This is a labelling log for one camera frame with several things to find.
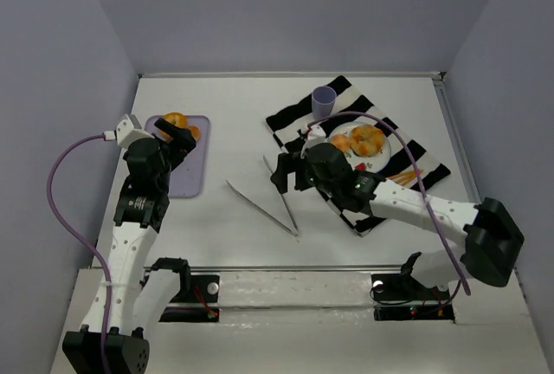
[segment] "tabletop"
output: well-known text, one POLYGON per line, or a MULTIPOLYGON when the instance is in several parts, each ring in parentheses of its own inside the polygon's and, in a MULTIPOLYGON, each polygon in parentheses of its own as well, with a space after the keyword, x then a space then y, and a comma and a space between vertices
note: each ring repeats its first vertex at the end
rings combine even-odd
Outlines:
MULTIPOLYGON (((211 122, 203 192, 194 198, 171 199, 147 264, 166 256, 186 258, 192 266, 211 267, 399 264, 415 251, 441 248, 437 235, 402 222, 385 222, 360 238, 315 190, 287 194, 300 227, 300 237, 295 240, 227 188, 226 179, 291 226, 262 163, 266 155, 275 165, 280 153, 264 119, 332 79, 141 79, 132 108, 141 124, 152 115, 174 111, 205 115, 211 122)), ((433 81, 354 77, 351 82, 451 170, 430 193, 467 201, 433 81)), ((115 204, 126 174, 126 164, 120 160, 98 242, 103 254, 109 249, 115 204)))

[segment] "white table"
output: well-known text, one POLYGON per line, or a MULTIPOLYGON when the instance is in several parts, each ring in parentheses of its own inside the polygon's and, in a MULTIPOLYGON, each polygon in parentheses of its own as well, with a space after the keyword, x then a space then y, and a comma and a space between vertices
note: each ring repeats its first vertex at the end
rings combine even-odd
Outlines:
MULTIPOLYGON (((203 193, 171 199, 148 258, 181 256, 192 266, 337 266, 399 264, 415 251, 441 248, 437 235, 401 222, 385 222, 365 238, 353 235, 315 190, 290 192, 301 237, 296 242, 231 193, 228 178, 281 221, 287 213, 261 162, 280 152, 264 119, 298 102, 329 78, 142 79, 132 112, 142 124, 154 114, 204 114, 211 137, 203 193)), ((466 201, 467 193, 429 78, 353 78, 353 84, 406 133, 440 159, 452 175, 430 192, 466 201)), ((107 253, 113 212, 127 174, 120 160, 99 239, 107 253)))
MULTIPOLYGON (((396 264, 417 250, 440 247, 436 235, 386 222, 365 238, 354 236, 313 190, 289 196, 301 238, 290 235, 243 205, 224 185, 250 176, 244 188, 286 219, 261 163, 277 145, 263 119, 332 78, 143 79, 133 106, 141 122, 178 110, 212 121, 203 193, 173 199, 149 256, 181 256, 193 267, 396 264), (250 145, 242 145, 248 135, 250 145)), ((352 78, 352 82, 402 129, 450 168, 431 193, 467 200, 454 148, 427 78, 352 78)), ((99 239, 106 253, 126 166, 119 161, 99 239)), ((81 270, 66 330, 78 329, 93 300, 101 271, 81 270)), ((503 289, 470 281, 471 297, 454 302, 456 324, 447 321, 376 322, 371 311, 222 313, 211 324, 158 324, 147 373, 244 374, 547 374, 548 369, 515 277, 503 289)), ((55 374, 72 369, 58 350, 55 374)))

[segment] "purple tray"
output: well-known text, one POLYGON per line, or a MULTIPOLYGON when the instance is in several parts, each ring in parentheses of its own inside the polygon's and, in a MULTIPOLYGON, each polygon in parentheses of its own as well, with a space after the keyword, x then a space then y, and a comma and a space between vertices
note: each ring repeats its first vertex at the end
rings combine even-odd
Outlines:
MULTIPOLYGON (((145 124, 145 130, 161 137, 154 123, 161 116, 150 117, 145 124)), ((171 173, 169 196, 173 198, 192 198, 202 192, 206 155, 208 154, 209 119, 206 116, 187 116, 191 126, 200 129, 200 140, 195 149, 171 173)))

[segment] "cable connector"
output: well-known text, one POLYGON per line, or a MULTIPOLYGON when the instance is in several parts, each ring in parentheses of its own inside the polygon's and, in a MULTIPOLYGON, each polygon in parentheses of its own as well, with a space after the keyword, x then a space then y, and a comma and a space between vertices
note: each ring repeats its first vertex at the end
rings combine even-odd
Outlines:
POLYGON ((106 130, 104 133, 104 141, 105 142, 113 142, 115 139, 117 139, 117 136, 115 135, 114 130, 106 130))

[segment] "orange food item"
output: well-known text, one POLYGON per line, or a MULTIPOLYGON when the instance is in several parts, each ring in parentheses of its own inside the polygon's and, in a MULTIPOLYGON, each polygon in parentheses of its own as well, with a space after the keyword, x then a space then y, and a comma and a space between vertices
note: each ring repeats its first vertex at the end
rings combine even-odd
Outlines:
POLYGON ((350 139, 344 134, 335 134, 331 138, 331 144, 339 149, 342 153, 347 152, 350 149, 350 139))
POLYGON ((196 126, 189 126, 189 130, 192 133, 192 137, 197 142, 200 140, 200 129, 196 126))
MULTIPOLYGON (((187 126, 187 118, 184 117, 184 114, 181 114, 181 113, 177 113, 177 112, 167 113, 163 117, 163 119, 180 129, 184 129, 187 126)), ((161 130, 160 130, 160 134, 166 139, 170 137, 169 134, 167 134, 166 132, 162 132, 161 130)))
POLYGON ((378 153, 384 145, 384 133, 376 127, 354 127, 350 134, 350 147, 358 156, 368 157, 378 153))

